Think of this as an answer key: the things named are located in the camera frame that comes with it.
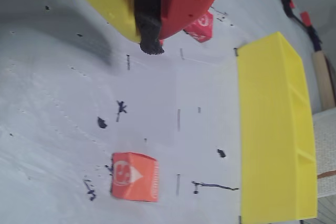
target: black marker mark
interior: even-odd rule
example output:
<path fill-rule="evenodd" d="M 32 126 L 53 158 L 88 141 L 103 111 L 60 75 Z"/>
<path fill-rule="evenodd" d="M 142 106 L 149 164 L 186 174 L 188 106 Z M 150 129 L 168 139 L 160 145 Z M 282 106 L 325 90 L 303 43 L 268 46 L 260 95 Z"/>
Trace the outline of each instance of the black marker mark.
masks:
<path fill-rule="evenodd" d="M 127 70 L 131 70 L 130 56 L 127 55 Z"/>
<path fill-rule="evenodd" d="M 121 102 L 117 101 L 117 103 L 118 103 L 118 106 L 119 106 L 118 113 L 117 113 L 117 123 L 119 123 L 120 113 L 126 113 L 127 114 L 127 111 L 125 110 L 127 105 L 124 105 L 123 101 L 121 101 Z"/>
<path fill-rule="evenodd" d="M 177 174 L 177 181 L 176 181 L 176 196 L 180 193 L 180 176 L 181 174 Z"/>
<path fill-rule="evenodd" d="M 182 60 L 185 60 L 184 56 L 183 56 L 183 49 L 182 48 L 180 48 L 180 56 L 181 56 Z"/>
<path fill-rule="evenodd" d="M 219 153 L 219 155 L 221 157 L 226 157 L 226 154 L 225 154 L 225 152 L 223 150 L 217 149 L 217 152 Z"/>
<path fill-rule="evenodd" d="M 198 186 L 219 187 L 219 188 L 227 189 L 227 190 L 231 190 L 231 191 L 239 190 L 239 188 L 231 188 L 231 187 L 221 186 L 221 185 L 217 185 L 217 184 L 197 183 L 195 181 L 191 181 L 191 183 L 193 183 L 195 185 L 195 190 L 194 190 L 195 194 L 198 194 L 198 189 L 197 189 Z"/>
<path fill-rule="evenodd" d="M 97 197 L 97 195 L 95 195 L 95 191 L 94 191 L 94 190 L 91 190 L 90 186 L 89 186 L 88 183 L 87 183 L 87 182 L 91 182 L 91 180 L 89 180 L 89 179 L 83 179 L 83 182 L 84 182 L 86 188 L 88 189 L 87 194 L 91 194 L 91 195 L 92 195 L 92 196 L 90 197 L 90 200 L 93 201 L 93 200 Z"/>
<path fill-rule="evenodd" d="M 101 127 L 102 129 L 105 129 L 107 127 L 107 124 L 105 124 L 105 120 L 103 120 L 100 117 L 98 117 L 97 123 L 98 123 L 98 126 Z"/>
<path fill-rule="evenodd" d="M 180 132 L 181 130 L 181 120 L 180 120 L 180 117 L 181 117 L 181 109 L 178 109 L 177 110 L 177 131 Z"/>

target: white table surface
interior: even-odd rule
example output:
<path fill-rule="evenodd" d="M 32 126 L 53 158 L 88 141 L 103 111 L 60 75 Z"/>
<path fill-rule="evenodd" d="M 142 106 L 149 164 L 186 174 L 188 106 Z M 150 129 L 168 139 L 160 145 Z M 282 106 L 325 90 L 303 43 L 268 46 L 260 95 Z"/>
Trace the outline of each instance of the white table surface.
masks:
<path fill-rule="evenodd" d="M 165 40 L 165 54 L 149 56 L 85 0 L 0 0 L 1 223 L 238 223 L 240 191 L 203 187 L 196 195 L 191 183 L 240 186 L 233 48 L 281 31 L 303 59 L 314 112 L 320 100 L 309 38 L 280 0 L 213 6 L 227 16 L 215 20 L 212 40 L 180 32 Z M 117 100 L 128 106 L 119 123 Z M 157 158 L 159 202 L 110 196 L 104 165 L 113 152 Z"/>

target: red cube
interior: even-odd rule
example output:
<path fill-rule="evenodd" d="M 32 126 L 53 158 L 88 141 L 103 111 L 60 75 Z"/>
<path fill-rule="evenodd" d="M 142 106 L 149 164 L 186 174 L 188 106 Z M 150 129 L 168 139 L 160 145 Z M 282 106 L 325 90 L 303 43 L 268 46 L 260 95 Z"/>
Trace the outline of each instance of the red cube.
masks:
<path fill-rule="evenodd" d="M 212 38 L 212 28 L 214 16 L 210 12 L 206 12 L 202 17 L 188 25 L 184 31 L 198 42 L 205 42 Z"/>

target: ink stain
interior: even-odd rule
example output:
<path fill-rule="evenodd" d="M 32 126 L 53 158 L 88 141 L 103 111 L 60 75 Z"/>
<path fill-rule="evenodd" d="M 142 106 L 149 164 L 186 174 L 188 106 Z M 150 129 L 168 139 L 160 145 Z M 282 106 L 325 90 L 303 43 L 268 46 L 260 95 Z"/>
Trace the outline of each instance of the ink stain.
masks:
<path fill-rule="evenodd" d="M 226 154 L 225 154 L 225 152 L 223 150 L 217 149 L 217 152 L 219 153 L 219 155 L 221 157 L 226 157 Z"/>
<path fill-rule="evenodd" d="M 101 127 L 102 129 L 105 129 L 107 127 L 107 124 L 105 124 L 105 120 L 103 120 L 100 117 L 98 117 L 97 123 L 98 123 L 98 126 Z"/>

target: white logo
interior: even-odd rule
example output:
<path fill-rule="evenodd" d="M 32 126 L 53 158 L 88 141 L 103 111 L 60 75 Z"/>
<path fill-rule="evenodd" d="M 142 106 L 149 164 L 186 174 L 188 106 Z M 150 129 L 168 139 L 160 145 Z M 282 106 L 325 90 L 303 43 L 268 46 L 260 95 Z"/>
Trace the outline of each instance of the white logo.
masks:
<path fill-rule="evenodd" d="M 205 36 L 203 36 L 203 35 L 199 35 L 199 34 L 196 34 L 196 33 L 189 33 L 189 35 L 190 35 L 191 37 L 193 37 L 194 39 L 197 39 L 197 40 L 201 40 L 201 39 L 206 38 Z"/>
<path fill-rule="evenodd" d="M 205 14 L 201 18 L 199 18 L 198 23 L 200 26 L 208 26 L 209 25 L 209 17 Z"/>
<path fill-rule="evenodd" d="M 152 189 L 151 189 L 151 195 L 154 199 L 158 197 L 158 191 L 159 191 L 159 164 L 155 162 Z"/>
<path fill-rule="evenodd" d="M 142 178 L 139 171 L 124 160 L 113 164 L 113 171 L 113 183 L 117 186 L 126 186 Z"/>

